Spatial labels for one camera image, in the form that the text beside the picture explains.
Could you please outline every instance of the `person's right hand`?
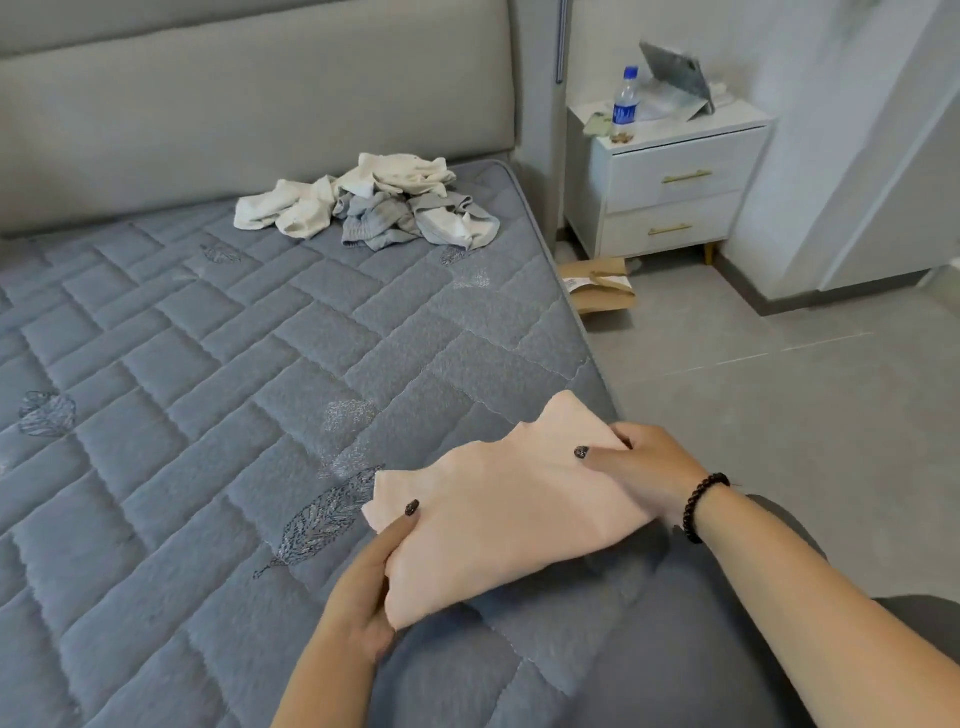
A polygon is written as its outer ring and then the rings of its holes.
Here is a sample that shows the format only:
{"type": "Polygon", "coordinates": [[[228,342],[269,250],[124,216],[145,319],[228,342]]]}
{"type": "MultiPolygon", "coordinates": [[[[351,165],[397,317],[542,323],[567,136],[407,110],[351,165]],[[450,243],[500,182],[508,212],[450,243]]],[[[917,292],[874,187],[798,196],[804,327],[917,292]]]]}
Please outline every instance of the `person's right hand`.
{"type": "Polygon", "coordinates": [[[590,448],[584,464],[617,480],[648,512],[681,525],[691,494],[709,475],[662,427],[617,423],[629,450],[590,448]]]}

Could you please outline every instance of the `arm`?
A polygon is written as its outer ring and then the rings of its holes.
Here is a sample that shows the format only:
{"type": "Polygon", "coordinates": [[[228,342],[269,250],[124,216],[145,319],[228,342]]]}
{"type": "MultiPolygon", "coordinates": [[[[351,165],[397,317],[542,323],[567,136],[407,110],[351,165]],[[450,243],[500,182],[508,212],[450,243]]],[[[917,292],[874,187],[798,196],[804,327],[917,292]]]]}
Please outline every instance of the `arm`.
{"type": "MultiPolygon", "coordinates": [[[[615,425],[632,447],[586,464],[679,524],[707,472],[659,427],[615,425]]],[[[697,533],[817,725],[956,725],[960,667],[873,602],[776,516],[724,486],[695,512],[697,533]]]]}
{"type": "Polygon", "coordinates": [[[376,664],[396,637],[383,610],[387,559],[413,531],[419,505],[408,505],[337,581],[272,728],[362,728],[366,722],[376,664]]]}

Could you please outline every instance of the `mattress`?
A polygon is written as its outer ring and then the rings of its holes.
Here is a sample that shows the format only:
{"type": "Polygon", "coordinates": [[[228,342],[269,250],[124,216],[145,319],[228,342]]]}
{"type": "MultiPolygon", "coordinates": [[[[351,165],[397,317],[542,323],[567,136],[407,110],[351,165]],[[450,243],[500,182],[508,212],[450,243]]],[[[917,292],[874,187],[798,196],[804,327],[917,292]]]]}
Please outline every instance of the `mattress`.
{"type": "MultiPolygon", "coordinates": [[[[3,725],[265,728],[375,469],[564,388],[615,417],[516,179],[455,171],[502,221],[468,255],[238,231],[231,202],[3,245],[3,725]]],[[[664,549],[647,529],[414,626],[371,725],[549,724],[664,549]]]]}

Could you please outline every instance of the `person's left hand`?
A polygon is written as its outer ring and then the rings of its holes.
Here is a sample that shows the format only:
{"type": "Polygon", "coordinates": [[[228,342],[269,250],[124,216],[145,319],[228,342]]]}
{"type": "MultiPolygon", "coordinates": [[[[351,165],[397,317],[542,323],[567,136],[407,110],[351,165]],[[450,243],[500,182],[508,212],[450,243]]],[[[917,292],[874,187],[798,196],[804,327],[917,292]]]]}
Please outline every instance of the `person's left hand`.
{"type": "Polygon", "coordinates": [[[387,559],[410,535],[420,519],[420,502],[387,526],[357,555],[330,593],[319,629],[327,636],[346,640],[376,663],[396,637],[387,621],[383,601],[387,595],[387,559]]]}

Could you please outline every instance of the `hand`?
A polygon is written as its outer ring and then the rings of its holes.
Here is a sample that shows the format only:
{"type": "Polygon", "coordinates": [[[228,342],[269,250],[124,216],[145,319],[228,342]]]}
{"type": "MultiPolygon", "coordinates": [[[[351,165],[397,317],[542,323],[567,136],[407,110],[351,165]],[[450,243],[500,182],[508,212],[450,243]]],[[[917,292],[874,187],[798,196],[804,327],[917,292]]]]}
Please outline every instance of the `hand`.
{"type": "Polygon", "coordinates": [[[584,464],[618,481],[650,513],[681,525],[686,502],[709,473],[662,427],[617,423],[611,429],[630,449],[590,448],[584,464]]]}
{"type": "Polygon", "coordinates": [[[396,630],[387,621],[387,559],[410,535],[420,512],[414,500],[406,513],[387,526],[357,555],[326,602],[318,632],[359,648],[364,659],[376,663],[394,643],[396,630]]]}

